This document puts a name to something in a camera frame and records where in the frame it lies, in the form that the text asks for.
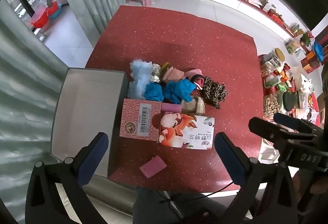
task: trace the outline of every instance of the snack package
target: snack package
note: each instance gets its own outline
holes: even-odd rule
[[[158,141],[162,102],[124,99],[120,136]]]
[[[161,145],[188,149],[211,149],[214,117],[166,112],[160,122]]]

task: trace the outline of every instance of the black cable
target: black cable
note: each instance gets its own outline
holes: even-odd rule
[[[218,190],[218,191],[215,191],[213,193],[210,193],[209,195],[206,195],[206,196],[201,196],[201,197],[196,197],[196,198],[193,198],[193,199],[189,199],[189,200],[197,200],[197,199],[201,199],[201,198],[204,198],[204,197],[209,197],[217,192],[220,192],[220,191],[223,191],[224,189],[228,188],[231,184],[233,184],[233,182],[230,182],[228,185],[226,185],[225,187],[223,187],[222,189]]]
[[[169,209],[171,209],[171,211],[172,211],[172,212],[175,214],[175,216],[177,217],[179,223],[181,223],[181,218],[180,218],[180,216],[179,216],[178,213],[176,212],[175,208],[172,208],[172,205],[171,205],[171,199],[162,196],[162,195],[159,193],[158,190],[156,190],[156,191],[157,191],[158,195],[164,199],[164,200],[160,201],[160,204],[161,204],[161,203],[164,203],[164,202],[168,202]]]
[[[209,196],[211,196],[211,195],[213,195],[213,194],[215,194],[215,193],[217,193],[217,192],[221,192],[221,191],[223,191],[224,189],[228,188],[231,184],[233,184],[233,182],[230,182],[228,185],[224,186],[224,187],[221,188],[220,190],[215,191],[215,192],[212,192],[212,193],[210,193],[209,195],[201,196],[201,197],[196,197],[196,198],[191,198],[191,199],[187,199],[186,201],[192,201],[192,200],[202,199],[202,198],[204,198],[204,197],[209,197]],[[173,211],[173,213],[174,213],[174,214],[176,215],[176,217],[178,218],[178,221],[181,222],[181,218],[180,218],[180,216],[178,215],[178,213],[176,212],[175,208],[172,208],[172,207],[171,207],[171,201],[174,202],[174,200],[171,199],[171,198],[164,197],[164,196],[162,196],[162,195],[159,193],[158,190],[156,190],[156,191],[157,191],[158,195],[164,199],[164,200],[160,201],[160,204],[165,203],[165,202],[168,202],[169,209],[171,209],[171,210]]]

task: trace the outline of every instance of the blue container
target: blue container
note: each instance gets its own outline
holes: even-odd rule
[[[61,14],[62,10],[63,10],[62,4],[58,4],[58,10],[56,10],[53,14],[51,14],[49,16],[49,19],[53,20],[53,19],[57,18]]]

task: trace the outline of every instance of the cardboard box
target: cardboard box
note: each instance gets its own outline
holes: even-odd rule
[[[109,176],[116,169],[115,145],[128,84],[124,72],[68,68],[52,125],[51,155],[74,157],[104,132],[109,147],[95,174]]]
[[[166,112],[160,123],[159,143],[168,147],[211,149],[214,117]]]
[[[158,141],[162,102],[124,99],[120,136]]]

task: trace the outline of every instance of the person's leg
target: person's leg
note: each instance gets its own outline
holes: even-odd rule
[[[170,224],[178,222],[178,217],[164,200],[164,192],[136,187],[137,199],[133,205],[133,224]]]
[[[205,197],[201,193],[169,193],[169,195],[183,217],[190,216],[201,208],[206,208],[220,217],[227,209],[225,205]]]

